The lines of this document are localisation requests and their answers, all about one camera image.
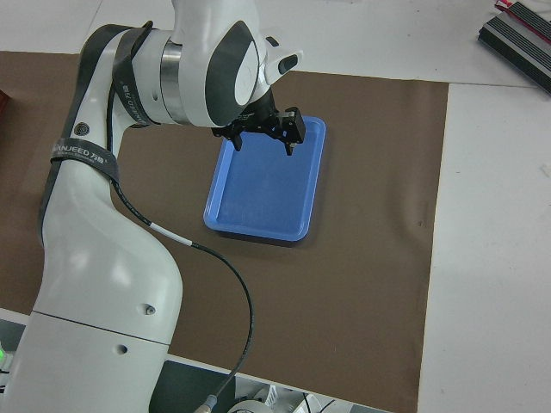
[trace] black strap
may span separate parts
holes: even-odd
[[[119,99],[121,99],[122,105],[140,126],[158,125],[147,115],[141,104],[132,67],[133,57],[152,31],[152,28],[153,23],[149,21],[144,27],[131,28],[122,35],[115,53],[112,71],[113,86]]]
[[[51,161],[72,159],[86,163],[108,176],[111,181],[119,182],[119,165],[113,153],[89,140],[61,138],[53,146]]]

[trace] white robotic arm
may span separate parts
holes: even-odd
[[[173,4],[172,32],[108,25],[81,53],[40,213],[42,285],[10,368],[2,413],[148,411],[182,281],[164,246],[110,199],[125,129],[208,126],[236,149],[240,132],[266,132],[288,154],[304,137],[298,109],[278,112],[269,89],[301,53],[259,33],[254,2]]]

